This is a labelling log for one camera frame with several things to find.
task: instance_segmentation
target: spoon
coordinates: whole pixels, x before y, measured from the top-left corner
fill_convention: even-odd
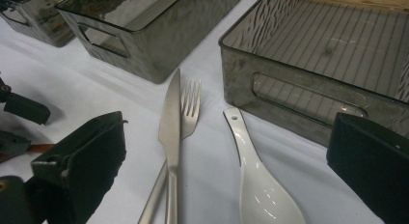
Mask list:
[[[241,223],[305,224],[297,204],[262,164],[240,110],[229,108],[224,114],[232,129],[240,157]]]

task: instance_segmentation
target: table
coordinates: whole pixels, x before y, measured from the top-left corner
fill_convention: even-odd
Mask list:
[[[240,223],[240,168],[232,133],[223,116],[224,101],[218,39],[257,0],[242,0],[180,64],[186,77],[202,80],[201,116],[193,135],[182,142],[181,221]],[[51,117],[38,126],[1,112],[0,129],[57,143],[90,119],[122,111],[126,160],[111,190],[89,223],[136,223],[165,159],[157,141],[160,115],[170,78],[152,84],[91,57],[78,39],[56,48],[23,36],[0,20],[0,69],[19,95],[48,106]],[[267,169],[287,189],[308,223],[382,223],[329,168],[326,148],[243,112],[254,145]],[[0,164],[0,176],[32,177],[25,154]],[[164,223],[162,196],[154,223]]]

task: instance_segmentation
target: fork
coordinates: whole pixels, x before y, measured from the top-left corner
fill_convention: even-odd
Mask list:
[[[196,128],[196,123],[199,118],[201,106],[201,89],[202,83],[196,79],[185,80],[183,91],[180,97],[180,140],[191,135]],[[163,162],[162,169],[154,183],[153,189],[150,192],[144,211],[139,218],[138,224],[150,224],[153,213],[159,200],[159,195],[164,185],[167,174],[166,160]]]

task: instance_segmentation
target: stainless steel knife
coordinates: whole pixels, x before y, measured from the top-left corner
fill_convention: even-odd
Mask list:
[[[177,173],[180,149],[180,70],[177,69],[162,109],[159,126],[159,142],[166,153],[168,163],[168,196],[166,200],[166,223],[177,224]]]

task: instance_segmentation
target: gray translucent container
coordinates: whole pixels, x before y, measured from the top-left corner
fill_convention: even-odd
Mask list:
[[[90,55],[162,83],[239,0],[65,0]]]
[[[0,16],[17,32],[60,47],[74,36],[54,8],[61,0],[0,0]]]
[[[221,38],[225,100],[328,146],[338,112],[409,138],[409,13],[259,0]]]

